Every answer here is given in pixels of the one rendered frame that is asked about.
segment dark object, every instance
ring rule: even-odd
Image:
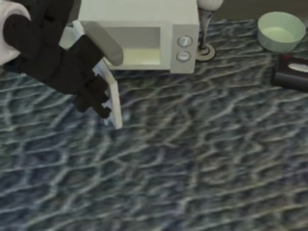
[[[28,9],[31,21],[17,14],[5,21],[3,37],[21,54],[3,69],[25,73],[58,92],[75,95],[77,110],[92,107],[107,118],[111,109],[102,103],[108,100],[108,84],[92,71],[103,58],[102,51],[85,35],[68,51],[59,46],[74,0],[13,1]]]
[[[281,55],[274,68],[272,85],[308,92],[308,60]]]

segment microwave oven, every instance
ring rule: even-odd
[[[83,0],[77,20],[86,34],[95,32],[92,23],[101,26],[122,48],[121,65],[105,60],[111,70],[194,72],[196,0]]]

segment white microwave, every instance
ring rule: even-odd
[[[194,72],[196,0],[83,0],[77,20],[86,34],[93,32],[89,25],[95,22],[122,48],[121,65],[105,60],[111,70]]]

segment white sleeve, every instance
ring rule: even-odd
[[[0,65],[9,62],[20,54],[18,50],[6,44],[3,38],[4,22],[12,14],[20,14],[30,19],[30,14],[23,5],[0,0]]]

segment open microwave door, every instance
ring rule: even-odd
[[[84,34],[85,31],[81,23],[79,21],[74,21],[73,27],[65,28],[60,41],[60,46],[68,49]],[[110,116],[104,120],[104,123],[107,125],[111,122],[116,129],[120,129],[123,126],[123,122],[117,81],[103,59],[100,60],[100,62],[98,62],[93,68],[93,72],[104,78],[109,86],[109,89],[106,92],[109,97],[109,101],[103,103],[102,105],[110,108],[111,113]]]

